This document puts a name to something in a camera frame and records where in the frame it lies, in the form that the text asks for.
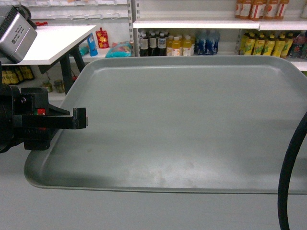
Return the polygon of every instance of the dark bottle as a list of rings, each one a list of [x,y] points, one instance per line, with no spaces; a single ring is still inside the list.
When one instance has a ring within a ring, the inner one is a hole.
[[[166,38],[164,33],[160,33],[158,48],[159,56],[166,56]]]
[[[148,38],[146,37],[146,34],[142,34],[140,39],[140,56],[148,56]]]
[[[157,56],[157,40],[155,37],[155,33],[151,33],[149,38],[149,56]]]

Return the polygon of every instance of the blue bottle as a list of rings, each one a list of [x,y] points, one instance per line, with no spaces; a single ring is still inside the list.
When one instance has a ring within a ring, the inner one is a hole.
[[[91,55],[91,57],[92,56],[96,56],[98,54],[98,51],[97,51],[97,47],[96,47],[96,44],[95,44],[93,33],[91,33],[88,36],[87,43],[88,43],[88,46],[90,48],[90,55]]]

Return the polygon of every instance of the store shelf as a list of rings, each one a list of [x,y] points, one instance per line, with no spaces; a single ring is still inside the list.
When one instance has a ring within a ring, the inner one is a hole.
[[[19,89],[27,87],[41,87],[42,79],[35,78],[34,80],[26,80],[23,83],[17,85]],[[63,101],[65,99],[65,93],[57,93],[55,90],[48,93],[49,101]]]
[[[176,18],[139,18],[134,28],[206,28],[206,29],[257,29],[257,30],[307,30],[307,19],[287,17],[282,21],[236,19],[233,16]]]
[[[89,63],[92,61],[96,61],[96,60],[100,60],[102,58],[106,57],[107,52],[110,50],[110,48],[107,49],[97,49],[98,51],[98,55],[91,57],[91,55],[89,53],[87,53],[86,55],[82,56],[83,61],[85,63]],[[75,63],[75,59],[73,57],[70,57],[70,61],[71,63]]]

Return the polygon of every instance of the bottle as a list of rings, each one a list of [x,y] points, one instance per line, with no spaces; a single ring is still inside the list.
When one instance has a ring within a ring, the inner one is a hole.
[[[180,41],[179,37],[174,37],[173,43],[172,43],[172,56],[180,56]]]
[[[242,9],[240,12],[240,19],[248,19],[252,0],[243,0]]]
[[[289,4],[289,0],[280,0],[274,19],[278,19],[278,20],[283,19],[284,12],[286,11],[288,4]]]
[[[244,55],[251,55],[254,45],[255,45],[255,34],[254,33],[249,33],[249,37],[245,42],[245,50],[244,50]]]
[[[239,49],[239,55],[243,55],[243,54],[244,54],[245,42],[246,42],[248,36],[249,36],[249,31],[246,30],[245,33],[242,35],[242,38],[241,38],[241,44],[240,44],[240,49]]]
[[[259,18],[262,19],[264,15],[265,6],[267,5],[267,0],[262,0],[262,6],[260,9],[260,15]]]
[[[292,46],[292,43],[293,43],[293,33],[288,33],[284,41],[285,41],[285,44],[284,44],[282,53],[280,54],[280,57],[286,59],[288,56],[290,47]]]
[[[269,39],[265,42],[262,55],[270,56],[275,46],[275,36],[270,35]]]
[[[284,34],[280,34],[278,40],[275,42],[274,50],[272,56],[280,57],[285,45]]]
[[[217,54],[219,41],[220,41],[220,33],[216,30],[212,30],[214,45],[213,45],[213,54]]]
[[[249,14],[249,19],[253,21],[258,21],[260,18],[260,13],[262,9],[262,0],[254,0],[253,4],[251,6],[250,14]]]
[[[192,42],[191,37],[186,36],[185,40],[183,41],[183,56],[191,56],[191,48],[192,48]]]
[[[180,56],[183,54],[183,40],[182,40],[182,35],[177,35],[179,37],[179,42],[180,42]]]
[[[166,56],[166,38],[164,37],[164,33],[160,33],[158,49],[159,56]]]
[[[240,13],[242,9],[242,2],[243,0],[236,0],[236,10],[235,10],[235,17],[240,18]]]
[[[173,51],[172,43],[173,43],[173,40],[174,40],[174,36],[172,36],[172,35],[169,35],[167,40],[166,40],[166,56],[172,56],[172,51]]]
[[[264,34],[260,34],[259,38],[256,40],[253,55],[261,55],[264,43]]]
[[[215,31],[211,30],[206,40],[206,55],[213,55],[214,43],[215,43],[213,33],[215,33]]]
[[[148,56],[157,56],[157,43],[155,33],[152,32],[149,38]]]
[[[264,10],[264,19],[272,20],[276,15],[278,0],[268,0],[266,9]]]
[[[191,47],[191,56],[192,56],[194,55],[194,50],[195,50],[195,43],[196,43],[195,36],[191,36],[191,43],[192,43],[192,47]]]
[[[290,57],[299,58],[301,56],[302,47],[305,43],[306,31],[301,31],[301,33],[293,40],[293,45],[290,50]]]
[[[142,37],[140,39],[140,56],[148,56],[148,38],[146,37],[146,34],[142,34]]]

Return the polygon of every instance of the orange bottle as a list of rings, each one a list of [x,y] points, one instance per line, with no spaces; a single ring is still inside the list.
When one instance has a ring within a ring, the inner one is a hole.
[[[243,0],[236,0],[236,11],[235,11],[235,17],[240,18],[240,13],[242,9],[242,2]]]
[[[240,19],[248,19],[252,0],[243,0],[240,12]]]
[[[283,19],[284,12],[286,11],[288,4],[289,4],[289,0],[280,0],[280,3],[278,4],[277,12],[276,12],[274,19],[279,19],[279,20]]]
[[[263,2],[262,0],[254,0],[250,14],[249,14],[249,19],[253,21],[258,21],[260,18],[260,13],[261,13],[261,8],[262,8]]]
[[[268,0],[265,7],[264,19],[272,20],[276,14],[278,7],[278,0]]]

